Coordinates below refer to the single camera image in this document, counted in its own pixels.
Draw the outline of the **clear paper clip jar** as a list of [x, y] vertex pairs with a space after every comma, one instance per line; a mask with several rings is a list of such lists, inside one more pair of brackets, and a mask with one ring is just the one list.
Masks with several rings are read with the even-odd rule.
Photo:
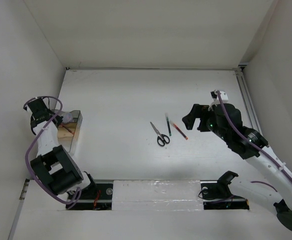
[[70, 123], [72, 121], [73, 121], [73, 115], [72, 115], [72, 113], [66, 112], [66, 113], [63, 114], [63, 116], [62, 116], [62, 122], [64, 124]]

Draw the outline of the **red orange pen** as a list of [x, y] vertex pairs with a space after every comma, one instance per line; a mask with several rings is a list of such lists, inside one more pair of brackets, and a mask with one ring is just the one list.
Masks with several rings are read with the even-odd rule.
[[182, 135], [183, 136], [183, 138], [185, 139], [185, 140], [188, 140], [189, 138], [182, 132], [182, 130], [172, 121], [172, 120], [169, 120], [169, 123], [170, 123], [170, 125], [173, 127], [173, 128], [175, 128], [177, 131], [178, 131], [178, 133], [180, 134], [180, 135]]

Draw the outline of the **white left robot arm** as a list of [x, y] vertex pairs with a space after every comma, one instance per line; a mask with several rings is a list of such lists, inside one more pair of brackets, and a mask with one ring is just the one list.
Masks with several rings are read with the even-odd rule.
[[[75, 200], [93, 198], [98, 188], [90, 174], [84, 181], [82, 172], [67, 150], [58, 142], [58, 127], [64, 124], [62, 104], [57, 110], [51, 110], [44, 102], [51, 96], [38, 96], [28, 100], [23, 109], [31, 113], [30, 129], [35, 135], [25, 154], [26, 167], [37, 184], [51, 197], [65, 204]], [[69, 193], [72, 187], [79, 185], [75, 193]], [[69, 193], [70, 201], [58, 196]]]

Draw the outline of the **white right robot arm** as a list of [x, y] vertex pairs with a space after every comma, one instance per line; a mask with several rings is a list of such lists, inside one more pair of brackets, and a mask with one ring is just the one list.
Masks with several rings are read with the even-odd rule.
[[275, 191], [257, 186], [254, 181], [239, 179], [233, 171], [225, 172], [214, 184], [217, 199], [239, 196], [267, 209], [279, 222], [292, 231], [292, 172], [277, 159], [268, 141], [255, 129], [243, 125], [241, 112], [232, 104], [194, 104], [182, 118], [187, 130], [199, 119], [198, 131], [211, 132], [227, 147], [258, 170]]

